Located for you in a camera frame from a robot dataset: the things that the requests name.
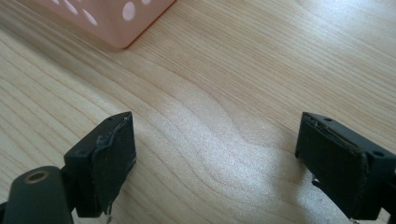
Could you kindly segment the pink perforated plastic basket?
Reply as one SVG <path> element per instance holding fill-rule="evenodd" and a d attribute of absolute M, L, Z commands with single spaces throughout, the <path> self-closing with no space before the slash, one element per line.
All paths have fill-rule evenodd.
<path fill-rule="evenodd" d="M 124 49 L 176 0 L 26 0 L 62 21 Z"/>

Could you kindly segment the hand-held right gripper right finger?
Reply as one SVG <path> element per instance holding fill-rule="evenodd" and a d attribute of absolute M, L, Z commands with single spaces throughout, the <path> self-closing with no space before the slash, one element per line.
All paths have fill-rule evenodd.
<path fill-rule="evenodd" d="M 386 210 L 396 221 L 396 154 L 334 119 L 304 112 L 295 156 L 346 217 L 375 220 Z"/>

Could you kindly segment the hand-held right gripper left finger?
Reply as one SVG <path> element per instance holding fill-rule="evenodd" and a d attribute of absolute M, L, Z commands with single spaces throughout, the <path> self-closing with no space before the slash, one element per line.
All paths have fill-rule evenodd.
<path fill-rule="evenodd" d="M 65 153 L 64 162 L 69 208 L 79 217 L 109 215 L 136 163 L 133 115 L 104 119 Z"/>

